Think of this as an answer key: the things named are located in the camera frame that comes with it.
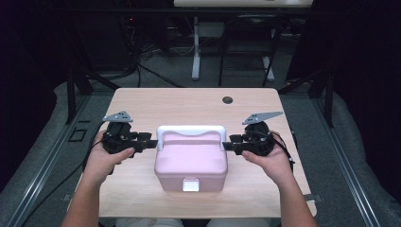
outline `pink box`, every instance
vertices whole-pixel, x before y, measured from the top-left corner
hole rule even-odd
[[[222,126],[161,126],[154,172],[165,191],[220,191],[228,172]]]

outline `forearm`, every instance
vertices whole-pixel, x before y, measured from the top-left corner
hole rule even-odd
[[[62,223],[66,226],[98,226],[100,185],[81,179]]]
[[[282,226],[317,226],[295,178],[288,178],[286,182],[280,183],[278,186]]]

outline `hand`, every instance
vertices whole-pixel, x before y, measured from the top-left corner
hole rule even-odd
[[[82,179],[100,186],[109,173],[113,170],[115,165],[121,164],[122,161],[133,155],[133,148],[127,148],[116,154],[109,154],[104,148],[103,144],[99,143],[103,137],[104,131],[96,135],[96,144],[89,155],[88,162],[83,172]]]
[[[277,132],[273,133],[273,138],[282,143],[280,136],[276,133]],[[242,156],[244,156],[247,161],[261,166],[265,173],[276,184],[285,181],[288,177],[293,177],[288,157],[278,145],[274,145],[273,150],[266,157],[257,156],[256,154],[246,150],[242,152]]]

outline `black chair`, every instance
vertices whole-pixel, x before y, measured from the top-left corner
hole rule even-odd
[[[221,86],[223,69],[264,70],[263,86],[266,85],[268,74],[273,63],[274,54],[283,30],[288,26],[289,19],[282,15],[272,14],[241,14],[229,19],[221,36],[220,69],[218,86]],[[249,55],[269,58],[268,66],[224,66],[224,58],[228,55]]]

